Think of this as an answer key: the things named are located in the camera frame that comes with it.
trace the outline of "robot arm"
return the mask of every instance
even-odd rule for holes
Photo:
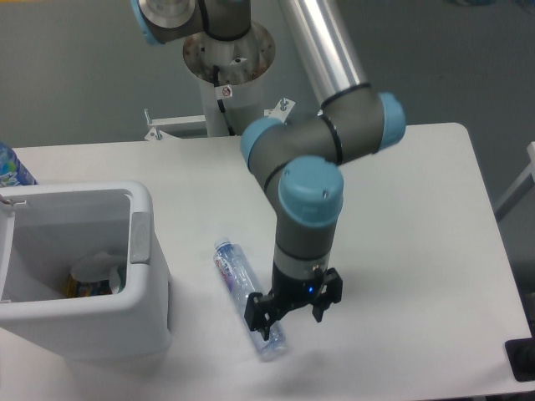
[[[250,0],[131,0],[150,44],[205,32],[219,41],[245,36],[251,27]]]
[[[204,30],[219,47],[237,41],[251,25],[248,0],[132,1],[139,1],[142,21],[160,43]],[[250,294],[245,311],[249,328],[266,339],[288,312],[311,304],[320,322],[330,304],[341,300],[342,279],[328,268],[343,204],[337,165],[394,145],[405,133],[401,105],[371,88],[336,2],[279,3],[321,111],[291,126],[259,119],[242,137],[247,167],[277,213],[272,290]],[[147,8],[165,11],[174,22],[151,16]]]

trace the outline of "black object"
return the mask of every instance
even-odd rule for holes
[[[509,340],[505,349],[515,379],[518,382],[535,380],[535,338]]]
[[[214,71],[213,71],[214,88],[217,88],[219,86],[219,71],[220,71],[219,67],[214,65]],[[219,111],[221,111],[223,114],[223,119],[225,120],[225,124],[227,125],[228,135],[236,136],[236,132],[234,132],[231,122],[228,120],[227,109],[225,109],[225,104],[223,103],[223,99],[217,100],[217,106],[219,107]]]
[[[274,281],[277,280],[275,274],[277,271],[277,267],[273,266]],[[265,341],[269,339],[269,328],[288,312],[310,304],[313,306],[312,314],[316,322],[321,322],[324,312],[329,309],[331,303],[338,303],[342,300],[343,281],[334,268],[325,272],[318,271],[318,275],[313,280],[306,282],[293,280],[288,285],[295,287],[296,291],[273,293],[271,290],[267,295],[260,292],[249,294],[245,307],[245,321],[249,330],[260,332]]]

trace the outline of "trash in bin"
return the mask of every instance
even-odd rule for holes
[[[70,269],[67,298],[111,295],[122,291],[126,283],[126,257],[101,251],[77,261]]]

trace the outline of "white trash bin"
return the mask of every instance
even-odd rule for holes
[[[0,327],[71,359],[156,353],[171,344],[171,275],[137,182],[0,189]],[[67,298],[73,265],[126,258],[122,291]]]

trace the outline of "plastic water bottle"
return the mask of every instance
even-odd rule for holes
[[[35,184],[37,181],[26,170],[13,149],[0,142],[0,187]]]
[[[280,323],[275,322],[269,331],[269,339],[264,341],[262,334],[249,330],[245,322],[245,306],[247,297],[251,292],[262,292],[258,279],[243,253],[243,249],[237,244],[231,244],[228,238],[216,241],[216,254],[214,262],[222,278],[227,284],[237,312],[240,315],[252,343],[258,354],[263,358],[272,358],[285,351],[286,337],[281,329]]]

